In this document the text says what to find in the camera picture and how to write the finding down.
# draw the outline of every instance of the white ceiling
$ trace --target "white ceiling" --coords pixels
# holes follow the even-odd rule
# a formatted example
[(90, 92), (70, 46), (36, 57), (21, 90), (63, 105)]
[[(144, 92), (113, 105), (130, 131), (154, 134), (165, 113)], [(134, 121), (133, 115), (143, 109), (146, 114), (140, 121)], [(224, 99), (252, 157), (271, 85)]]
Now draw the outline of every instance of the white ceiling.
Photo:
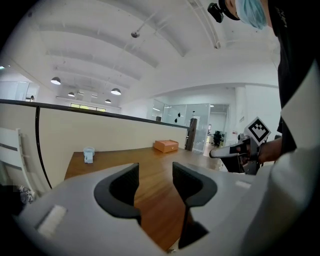
[[(241, 54), (244, 50), (263, 54), (277, 52), (277, 40), (270, 29), (258, 31), (227, 17), (218, 24), (207, 12), (210, 2), (42, 1), (30, 10), (32, 16), (26, 15), (13, 33), (5, 57), (33, 82), (48, 87), (57, 96), (67, 97), (66, 88), (71, 88), (110, 98), (110, 90), (119, 88), (122, 92), (119, 99), (125, 96), (131, 99), (142, 95), (141, 92), (149, 92), (150, 96), (164, 90), (214, 84), (214, 81), (203, 83), (204, 80), (187, 84), (191, 79), (186, 77), (204, 75), (195, 69), (194, 73), (183, 69), (184, 64), (205, 63), (203, 55), (209, 58), (211, 53), (218, 53), (218, 57), (214, 56), (210, 61), (227, 60), (225, 66), (228, 66), (234, 62), (230, 55), (237, 56), (237, 51)], [(139, 28), (140, 37), (133, 38), (131, 33)], [(226, 50), (229, 55), (224, 58)], [(206, 69), (201, 68), (207, 76), (210, 76), (210, 67), (214, 66), (211, 62), (207, 60)], [(263, 73), (270, 77), (268, 72), (274, 68), (269, 59), (266, 62), (268, 70), (264, 69)], [(61, 79), (62, 85), (50, 83), (55, 76)], [(231, 82), (237, 82), (237, 79), (240, 78), (235, 75)], [(255, 80), (256, 77), (249, 79), (252, 83)], [(119, 99), (113, 101), (114, 105), (121, 103)]]

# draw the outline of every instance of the wooden table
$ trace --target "wooden table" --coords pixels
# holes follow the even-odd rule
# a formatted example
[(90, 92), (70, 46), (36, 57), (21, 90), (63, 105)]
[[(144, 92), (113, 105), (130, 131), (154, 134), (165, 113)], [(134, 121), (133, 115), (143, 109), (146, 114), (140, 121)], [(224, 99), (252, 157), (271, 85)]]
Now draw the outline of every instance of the wooden table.
[(95, 152), (93, 163), (84, 162), (84, 153), (75, 152), (64, 179), (100, 171), (106, 168), (139, 163), (139, 188), (134, 206), (141, 211), (141, 227), (164, 251), (180, 237), (185, 205), (172, 178), (172, 163), (189, 163), (217, 169), (217, 159), (184, 149), (162, 153), (153, 147)]

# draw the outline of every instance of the face mask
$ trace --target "face mask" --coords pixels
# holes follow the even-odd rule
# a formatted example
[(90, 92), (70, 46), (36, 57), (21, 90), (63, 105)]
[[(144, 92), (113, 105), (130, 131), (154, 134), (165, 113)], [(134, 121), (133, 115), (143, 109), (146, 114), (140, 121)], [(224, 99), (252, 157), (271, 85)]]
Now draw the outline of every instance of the face mask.
[(262, 30), (267, 25), (260, 0), (235, 0), (236, 13), (243, 23)]

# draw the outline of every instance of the cardboard box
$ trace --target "cardboard box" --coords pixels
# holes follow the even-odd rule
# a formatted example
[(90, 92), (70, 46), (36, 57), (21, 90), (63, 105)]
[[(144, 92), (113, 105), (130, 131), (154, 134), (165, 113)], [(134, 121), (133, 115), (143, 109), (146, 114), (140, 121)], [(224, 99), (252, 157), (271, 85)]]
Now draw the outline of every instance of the cardboard box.
[(163, 153), (178, 150), (179, 143), (174, 140), (156, 140), (153, 147)]

